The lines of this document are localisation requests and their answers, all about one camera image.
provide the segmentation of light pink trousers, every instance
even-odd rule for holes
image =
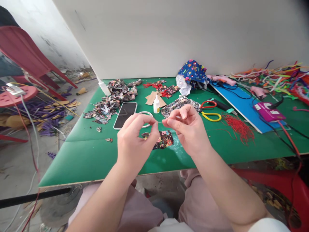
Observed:
[[[187,190],[185,200],[179,209],[178,221],[185,222],[195,232],[233,231],[229,220],[220,212],[198,170],[181,171],[181,176],[185,178]],[[69,225],[100,184],[84,188],[76,210],[69,219]],[[153,227],[159,226],[162,221],[161,210],[154,207],[143,194],[130,186],[117,231],[147,232]]]

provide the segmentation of smartphone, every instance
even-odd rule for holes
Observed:
[[[120,130],[123,127],[125,121],[133,114],[135,114],[137,108],[136,102],[124,102],[121,105],[119,114],[116,118],[114,129]]]

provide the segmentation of green tabletop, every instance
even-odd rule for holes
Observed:
[[[166,86],[170,86],[172,84],[176,85],[175,78],[144,78],[143,83],[155,82],[159,79],[166,80]],[[144,89],[143,85],[140,85],[137,88],[138,96],[136,97],[135,102],[137,102],[138,105],[136,112],[149,111],[152,113],[153,106],[145,104],[147,101],[145,97],[152,91],[155,91],[155,89],[153,87]],[[177,92],[171,98],[163,99],[166,104],[169,104],[177,99],[179,94],[180,93]],[[103,96],[104,93],[100,88],[98,88],[90,103],[96,104],[98,101],[101,101]],[[202,103],[210,97],[214,97],[225,104],[228,104],[218,95],[203,90],[191,91],[188,96],[188,98],[199,103]],[[309,113],[304,111],[292,111],[294,106],[301,109],[308,109],[308,107],[301,101],[291,99],[285,99],[284,103],[280,105],[278,109],[286,116],[286,122],[288,124],[308,135]],[[93,105],[89,104],[84,112],[91,111],[92,109]],[[222,110],[219,108],[214,108],[211,111],[220,114],[222,113]],[[160,113],[153,115],[158,121],[163,119],[163,116]],[[42,178],[39,186],[64,185],[104,179],[117,160],[118,131],[113,129],[116,117],[117,115],[113,115],[108,121],[108,124],[100,125],[92,122],[93,119],[86,119],[81,116],[72,129],[70,135],[62,145],[51,166]],[[204,117],[202,118],[212,146],[228,164],[294,155],[291,150],[275,135],[274,132],[268,132],[265,134],[254,132],[255,143],[249,142],[248,146],[245,146],[240,141],[239,136],[238,140],[233,140],[230,135],[224,131],[228,130],[234,137],[231,127],[225,126],[221,121],[211,122],[206,120]],[[100,133],[96,131],[98,126],[102,127],[102,132]],[[150,129],[150,127],[143,128],[141,129],[141,133],[150,132]],[[166,130],[166,128],[160,123],[159,130]],[[182,148],[175,131],[171,131],[174,138],[174,145],[163,150],[153,150],[149,159],[140,171],[140,175],[196,167],[190,156]],[[300,153],[309,152],[309,143],[306,138],[300,136],[293,130],[290,130],[289,133],[296,146],[299,148]],[[282,131],[279,131],[279,134],[286,140]],[[106,138],[112,138],[113,142],[106,142]]]

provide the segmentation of forearm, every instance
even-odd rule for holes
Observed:
[[[234,229],[238,226],[250,228],[259,219],[269,216],[258,195],[227,166],[213,148],[204,155],[193,156],[192,159],[214,200]]]
[[[125,169],[115,164],[67,231],[116,231],[132,178]]]

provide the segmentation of glue bottle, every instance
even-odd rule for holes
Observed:
[[[155,96],[154,100],[154,113],[159,113],[160,112],[160,101],[158,99],[158,95]]]
[[[104,94],[106,96],[109,96],[110,91],[109,91],[108,87],[106,86],[106,84],[103,81],[101,81],[99,78],[98,78],[98,81],[99,81],[99,86],[100,86],[101,90],[104,92]]]

